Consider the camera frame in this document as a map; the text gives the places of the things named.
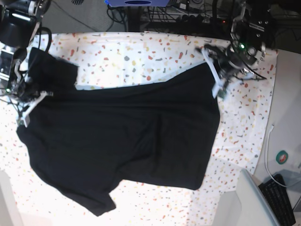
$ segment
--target black t-shirt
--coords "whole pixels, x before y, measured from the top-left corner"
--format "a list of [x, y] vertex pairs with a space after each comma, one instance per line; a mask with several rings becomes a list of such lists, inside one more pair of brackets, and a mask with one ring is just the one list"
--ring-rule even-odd
[[206, 64], [135, 87], [56, 91], [17, 133], [37, 175], [99, 216], [121, 180], [198, 189], [219, 125]]

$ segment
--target blue device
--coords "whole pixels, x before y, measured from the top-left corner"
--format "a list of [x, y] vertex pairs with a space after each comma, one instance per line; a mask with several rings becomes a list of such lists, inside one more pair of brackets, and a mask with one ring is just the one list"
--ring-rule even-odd
[[169, 0], [106, 0], [106, 4], [117, 6], [160, 6], [165, 7]]

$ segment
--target green sticker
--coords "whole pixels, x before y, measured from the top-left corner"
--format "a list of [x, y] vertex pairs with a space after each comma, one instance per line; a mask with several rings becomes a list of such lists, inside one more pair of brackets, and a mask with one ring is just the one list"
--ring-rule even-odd
[[288, 153], [286, 151], [281, 151], [278, 153], [278, 155], [276, 156], [276, 161], [282, 165], [284, 163], [286, 163], [288, 159]]

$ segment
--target black keyboard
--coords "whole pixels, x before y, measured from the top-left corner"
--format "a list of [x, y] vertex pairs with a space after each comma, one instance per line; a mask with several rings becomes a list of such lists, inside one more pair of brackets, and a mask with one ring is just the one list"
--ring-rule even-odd
[[[285, 185], [280, 174], [277, 174], [274, 178], [279, 183]], [[259, 185], [259, 189], [268, 201], [281, 226], [292, 226], [296, 223], [285, 187], [278, 185], [271, 179], [267, 183]]]

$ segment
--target terrazzo patterned tablecloth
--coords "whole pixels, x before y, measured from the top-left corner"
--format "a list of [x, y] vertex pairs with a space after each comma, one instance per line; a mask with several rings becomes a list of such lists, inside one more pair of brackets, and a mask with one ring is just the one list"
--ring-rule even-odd
[[[28, 51], [38, 45], [38, 40], [36, 37]], [[167, 81], [204, 63], [195, 47], [205, 43], [229, 44], [158, 33], [58, 34], [53, 35], [50, 54], [79, 65], [78, 89], [103, 89]], [[41, 48], [46, 45], [47, 36], [42, 36]], [[122, 181], [110, 194], [117, 208], [98, 218], [36, 176], [27, 149], [15, 132], [14, 109], [1, 103], [0, 169], [11, 178], [18, 209], [48, 218], [54, 226], [212, 224], [220, 196], [235, 190], [241, 169], [255, 171], [269, 117], [276, 62], [277, 52], [268, 50], [257, 70], [268, 79], [237, 85], [225, 101], [219, 100], [221, 123], [200, 189]]]

